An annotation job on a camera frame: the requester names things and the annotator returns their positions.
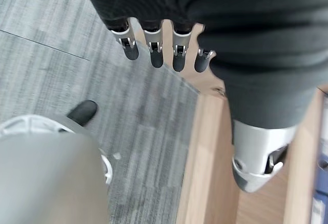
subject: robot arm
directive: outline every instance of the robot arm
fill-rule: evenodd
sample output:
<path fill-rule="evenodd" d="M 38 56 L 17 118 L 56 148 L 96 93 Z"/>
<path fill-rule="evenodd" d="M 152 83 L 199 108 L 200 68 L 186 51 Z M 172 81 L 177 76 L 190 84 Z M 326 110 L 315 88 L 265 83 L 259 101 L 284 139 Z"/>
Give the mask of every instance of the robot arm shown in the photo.
<path fill-rule="evenodd" d="M 231 109 L 239 187 L 253 192 L 282 167 L 313 97 L 328 80 L 328 0 L 91 0 L 100 18 L 136 59 L 129 18 L 139 20 L 152 64 L 162 64 L 161 20 L 173 23 L 173 66 L 181 71 L 194 23 L 196 71 L 224 80 Z"/>

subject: light wood panel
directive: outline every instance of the light wood panel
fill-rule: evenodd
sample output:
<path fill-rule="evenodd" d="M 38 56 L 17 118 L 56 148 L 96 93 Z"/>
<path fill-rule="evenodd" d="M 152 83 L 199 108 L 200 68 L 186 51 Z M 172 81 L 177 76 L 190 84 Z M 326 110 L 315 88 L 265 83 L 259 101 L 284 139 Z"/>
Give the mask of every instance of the light wood panel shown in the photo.
<path fill-rule="evenodd" d="M 292 144 L 284 224 L 310 221 L 323 92 L 318 90 Z"/>
<path fill-rule="evenodd" d="M 231 171 L 232 153 L 227 100 L 200 95 L 177 224 L 235 223 L 239 189 Z"/>

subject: metal bracket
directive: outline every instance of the metal bracket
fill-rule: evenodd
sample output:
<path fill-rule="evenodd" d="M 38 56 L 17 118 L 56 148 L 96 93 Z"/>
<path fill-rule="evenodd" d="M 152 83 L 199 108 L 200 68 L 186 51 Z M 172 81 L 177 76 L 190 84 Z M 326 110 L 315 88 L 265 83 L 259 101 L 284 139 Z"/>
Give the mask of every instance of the metal bracket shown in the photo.
<path fill-rule="evenodd" d="M 114 30 L 111 30 L 111 32 L 115 36 L 116 41 L 122 45 L 123 49 L 125 49 L 126 46 L 130 46 L 130 48 L 133 49 L 136 45 L 130 19 L 128 19 L 128 24 L 129 27 L 124 32 L 116 32 Z"/>
<path fill-rule="evenodd" d="M 157 52 L 161 52 L 163 47 L 162 27 L 160 27 L 160 29 L 156 32 L 144 30 L 143 33 L 145 34 L 146 43 L 149 48 L 149 51 L 151 53 L 153 53 L 154 50 Z"/>
<path fill-rule="evenodd" d="M 179 34 L 173 30 L 173 54 L 185 56 L 189 47 L 191 33 Z"/>

